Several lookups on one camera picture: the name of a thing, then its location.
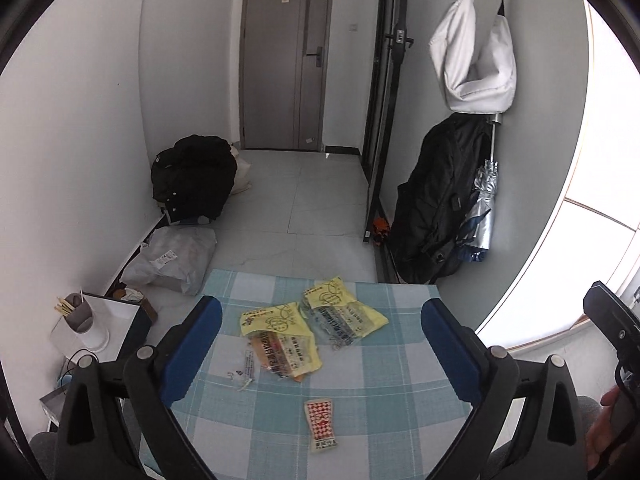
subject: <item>blue gripper pad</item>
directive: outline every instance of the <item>blue gripper pad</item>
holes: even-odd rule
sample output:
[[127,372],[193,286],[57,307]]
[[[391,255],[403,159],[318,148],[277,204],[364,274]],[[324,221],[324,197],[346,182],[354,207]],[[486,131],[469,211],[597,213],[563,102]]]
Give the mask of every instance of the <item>blue gripper pad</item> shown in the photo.
[[177,347],[164,364],[159,393],[166,407],[170,408],[173,402],[187,394],[221,325],[220,302],[211,296],[204,296],[182,325],[172,327],[170,332],[175,329],[179,339]]
[[469,348],[465,328],[439,299],[429,300],[420,313],[422,331],[429,341],[458,398],[476,407],[482,400],[480,356]]

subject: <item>black backpack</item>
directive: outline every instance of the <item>black backpack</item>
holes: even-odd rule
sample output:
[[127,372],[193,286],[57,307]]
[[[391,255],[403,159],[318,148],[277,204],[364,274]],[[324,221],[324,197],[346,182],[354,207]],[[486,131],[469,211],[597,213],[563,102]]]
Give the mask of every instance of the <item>black backpack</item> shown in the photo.
[[490,156],[486,115],[458,114],[424,137],[409,180],[398,186],[388,246],[407,283],[434,283],[458,270],[456,235],[471,208],[476,169]]
[[192,135],[160,152],[151,166],[154,199],[169,220],[206,216],[216,219],[229,197],[238,165],[220,137]]

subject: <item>yellow plastic wrapper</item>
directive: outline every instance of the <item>yellow plastic wrapper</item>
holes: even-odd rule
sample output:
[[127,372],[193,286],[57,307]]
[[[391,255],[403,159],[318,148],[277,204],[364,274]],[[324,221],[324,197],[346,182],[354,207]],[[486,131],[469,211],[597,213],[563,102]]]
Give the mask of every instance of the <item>yellow plastic wrapper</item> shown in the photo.
[[304,301],[334,348],[348,346],[389,322],[377,310],[358,301],[340,277],[307,289]]
[[249,336],[260,364],[279,377],[302,380],[322,366],[316,338],[297,303],[243,312],[240,332]]

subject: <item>tablecloth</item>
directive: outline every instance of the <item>tablecloth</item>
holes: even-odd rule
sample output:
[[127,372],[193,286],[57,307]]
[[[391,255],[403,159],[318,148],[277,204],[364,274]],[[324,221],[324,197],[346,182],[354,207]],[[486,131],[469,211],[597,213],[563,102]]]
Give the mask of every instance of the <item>tablecloth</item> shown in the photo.
[[[247,348],[240,313],[300,301],[314,283],[214,270],[202,294],[222,303],[222,328],[176,419],[219,480],[424,480],[470,413],[420,326],[436,286],[346,283],[389,324],[338,351],[320,345],[322,368],[300,384],[261,368],[243,391],[229,378]],[[334,402],[338,445],[310,452],[303,404],[321,397]],[[157,469],[144,442],[141,458]]]

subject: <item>white tote bag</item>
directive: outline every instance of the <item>white tote bag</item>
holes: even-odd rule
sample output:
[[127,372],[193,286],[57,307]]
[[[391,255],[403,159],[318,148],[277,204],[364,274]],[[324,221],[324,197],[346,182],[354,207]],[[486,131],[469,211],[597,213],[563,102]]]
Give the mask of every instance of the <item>white tote bag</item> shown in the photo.
[[476,42],[474,0],[457,0],[436,29],[429,48],[449,108],[467,114],[505,112],[516,91],[513,56],[504,2],[487,42],[472,64]]

